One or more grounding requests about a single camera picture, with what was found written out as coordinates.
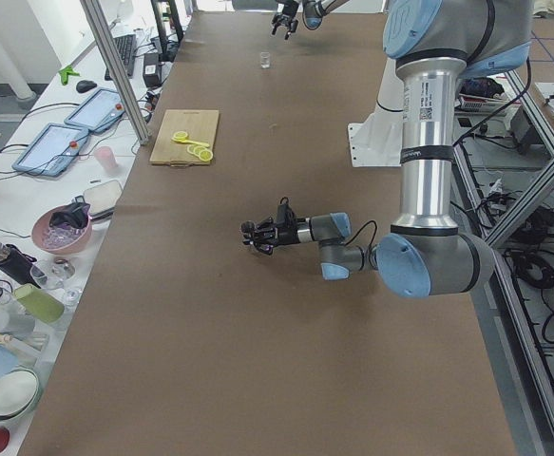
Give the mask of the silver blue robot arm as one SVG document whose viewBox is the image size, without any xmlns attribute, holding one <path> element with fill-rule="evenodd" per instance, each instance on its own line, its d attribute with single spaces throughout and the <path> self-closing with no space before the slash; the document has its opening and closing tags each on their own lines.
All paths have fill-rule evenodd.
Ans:
<svg viewBox="0 0 554 456">
<path fill-rule="evenodd" d="M 327 280 L 372 269 L 403 297 L 468 292 L 485 283 L 494 260 L 487 244 L 462 233 L 449 213 L 457 85 L 519 67 L 528 57 L 529 1 L 397 1 L 383 49 L 402 81 L 399 217 L 365 248 L 344 213 L 296 216 L 286 200 L 277 215 L 245 222 L 243 241 L 268 255 L 278 246 L 314 242 Z"/>
<path fill-rule="evenodd" d="M 279 28 L 284 28 L 284 39 L 288 40 L 298 27 L 296 15 L 299 8 L 302 8 L 301 18 L 304 27 L 308 30 L 316 30 L 325 16 L 348 3 L 348 0 L 285 0 L 277 3 L 282 6 L 282 9 L 273 16 L 271 34 L 275 35 Z"/>
</svg>

